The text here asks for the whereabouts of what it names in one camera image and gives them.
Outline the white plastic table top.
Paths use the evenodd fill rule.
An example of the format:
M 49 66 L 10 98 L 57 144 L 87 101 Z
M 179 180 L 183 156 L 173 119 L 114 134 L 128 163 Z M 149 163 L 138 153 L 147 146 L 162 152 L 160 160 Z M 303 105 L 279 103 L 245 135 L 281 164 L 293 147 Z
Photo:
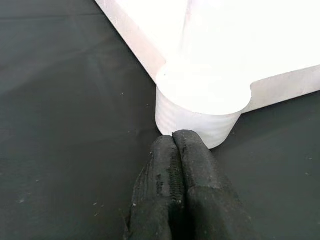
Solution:
M 163 135 L 221 145 L 243 113 L 320 91 L 320 0 L 94 0 L 156 84 Z

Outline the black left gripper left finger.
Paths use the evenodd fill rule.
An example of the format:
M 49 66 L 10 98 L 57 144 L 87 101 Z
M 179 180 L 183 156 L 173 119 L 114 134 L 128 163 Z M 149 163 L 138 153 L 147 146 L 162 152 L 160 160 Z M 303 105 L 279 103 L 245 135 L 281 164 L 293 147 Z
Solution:
M 158 137 L 133 187 L 124 240 L 176 240 L 185 222 L 181 157 L 172 136 Z

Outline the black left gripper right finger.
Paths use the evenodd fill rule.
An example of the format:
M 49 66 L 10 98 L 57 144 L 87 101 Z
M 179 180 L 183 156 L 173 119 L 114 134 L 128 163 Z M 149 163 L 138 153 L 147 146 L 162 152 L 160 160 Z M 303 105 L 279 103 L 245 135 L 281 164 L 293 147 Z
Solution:
M 172 134 L 179 149 L 194 240 L 260 240 L 230 180 L 201 137 Z

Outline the black tablecloth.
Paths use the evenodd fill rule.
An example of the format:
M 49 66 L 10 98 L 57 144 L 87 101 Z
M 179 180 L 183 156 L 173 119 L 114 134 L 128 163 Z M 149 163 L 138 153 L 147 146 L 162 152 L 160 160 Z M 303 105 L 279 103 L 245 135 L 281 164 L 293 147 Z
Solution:
M 0 0 L 0 240 L 123 240 L 155 96 L 94 0 Z M 212 153 L 262 240 L 320 240 L 320 92 Z

